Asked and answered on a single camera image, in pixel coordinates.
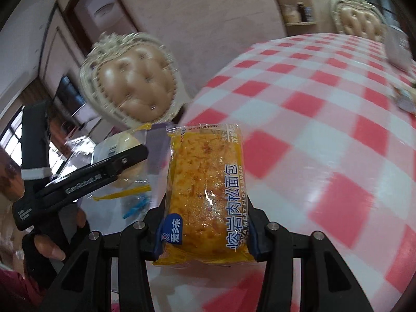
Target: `shelf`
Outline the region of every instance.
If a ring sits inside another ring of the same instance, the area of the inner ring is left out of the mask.
[[[314,24],[318,24],[316,21],[313,22],[298,22],[298,23],[286,23],[286,26],[311,26]]]

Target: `printed label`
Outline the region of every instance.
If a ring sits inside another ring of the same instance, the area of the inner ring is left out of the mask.
[[[227,247],[236,250],[247,235],[248,216],[246,195],[244,192],[243,168],[239,165],[226,164],[224,169],[225,199],[227,205]]]
[[[228,142],[238,143],[236,134],[236,126],[234,124],[227,124]]]
[[[95,176],[92,176],[89,179],[86,179],[86,180],[84,180],[82,182],[79,182],[79,183],[75,184],[74,186],[69,186],[68,188],[65,189],[65,193],[69,195],[70,193],[72,193],[72,192],[74,192],[74,191],[76,191],[78,189],[81,189],[82,187],[87,186],[87,185],[89,185],[89,184],[91,184],[93,182],[96,182],[97,180],[100,180],[101,178],[102,178],[102,176],[99,173],[99,174],[97,174]]]
[[[108,150],[108,155],[107,155],[107,157],[112,157],[112,156],[114,156],[114,155],[116,154],[116,150],[117,150],[117,147],[116,147],[116,146],[111,147],[111,148],[110,148],[110,150]]]
[[[20,210],[19,213],[19,217],[21,220],[25,220],[26,218],[28,218],[30,216],[30,212],[32,211],[32,209],[27,209],[26,211],[24,210]]]
[[[199,131],[201,129],[212,129],[212,128],[219,128],[219,124],[206,124],[206,125],[199,125],[199,126],[190,126],[190,127],[183,127],[180,130],[180,141],[184,141],[184,135],[187,131]]]
[[[165,218],[162,227],[161,239],[163,242],[170,244],[181,245],[182,244],[182,228],[183,220],[180,214],[171,213]]]

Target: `pink clothing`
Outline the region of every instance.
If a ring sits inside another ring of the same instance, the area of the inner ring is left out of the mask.
[[[0,282],[11,292],[28,300],[33,306],[38,307],[46,293],[41,290],[37,283],[31,278],[24,278],[14,271],[0,270]],[[112,312],[120,312],[118,304],[111,305]]]

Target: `doorway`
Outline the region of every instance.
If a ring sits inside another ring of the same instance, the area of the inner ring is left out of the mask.
[[[64,14],[84,55],[102,33],[124,35],[139,31],[121,0],[70,0]]]

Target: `ornate chair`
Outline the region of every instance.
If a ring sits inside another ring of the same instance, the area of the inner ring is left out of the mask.
[[[331,0],[331,15],[339,34],[384,42],[386,19],[365,0]]]
[[[101,35],[81,82],[85,100],[119,128],[171,121],[191,100],[172,53],[146,33]]]

